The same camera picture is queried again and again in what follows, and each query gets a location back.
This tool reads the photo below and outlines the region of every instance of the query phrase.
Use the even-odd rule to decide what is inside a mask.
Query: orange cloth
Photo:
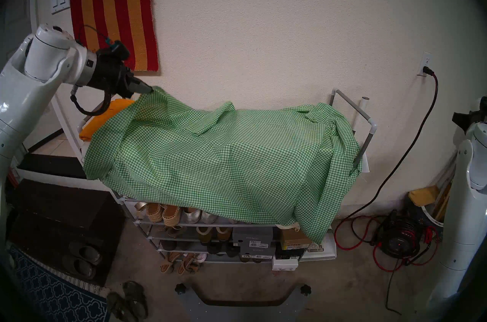
[[[116,114],[134,102],[134,100],[130,99],[112,100],[107,111],[101,115],[93,117],[93,119],[91,119],[90,122],[84,126],[83,130],[79,134],[79,138],[83,141],[91,141],[91,137],[98,130],[98,128],[104,125],[108,119],[113,118]]]

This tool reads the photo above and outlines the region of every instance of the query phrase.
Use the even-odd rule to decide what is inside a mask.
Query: green gingham cloth
[[[125,196],[291,225],[319,242],[360,174],[347,119],[319,103],[282,110],[194,110],[161,88],[99,128],[88,179]]]

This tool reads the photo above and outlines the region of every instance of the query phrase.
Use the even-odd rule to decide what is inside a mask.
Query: concrete floor
[[[344,246],[356,243],[347,223],[340,228],[338,239]],[[395,259],[380,251],[377,260],[385,268],[395,264]],[[384,308],[390,274],[376,266],[372,247],[367,244],[352,251],[339,250],[335,260],[301,263],[293,272],[271,271],[269,263],[203,264],[195,275],[180,276],[176,270],[162,274],[161,262],[160,254],[127,221],[106,287],[123,295],[123,282],[135,280],[143,285],[149,306],[147,322],[189,321],[174,292],[174,287],[182,282],[193,285],[202,297],[219,301],[272,301],[284,297],[295,285],[308,284],[312,294],[299,315],[300,322],[399,319]],[[431,268],[429,263],[403,267],[396,272],[389,307],[400,311]]]

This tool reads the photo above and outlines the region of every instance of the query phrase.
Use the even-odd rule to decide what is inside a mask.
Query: red and orange striped tapestry
[[[71,0],[75,39],[90,51],[105,48],[105,38],[120,40],[130,51],[125,65],[132,70],[157,71],[157,43],[150,0]]]

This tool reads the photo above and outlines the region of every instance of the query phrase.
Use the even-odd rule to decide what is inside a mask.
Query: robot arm
[[[0,261],[5,247],[4,182],[15,150],[36,126],[61,83],[74,85],[71,100],[84,114],[101,114],[112,95],[130,98],[152,88],[125,67],[127,48],[116,41],[96,53],[79,45],[58,26],[41,25],[25,38],[0,73]],[[81,109],[76,90],[89,86],[105,92],[96,112]]]
[[[404,320],[442,318],[487,233],[487,97],[481,98],[477,108],[469,114],[453,114],[453,122],[466,136],[458,147],[443,244],[424,286],[405,310]]]

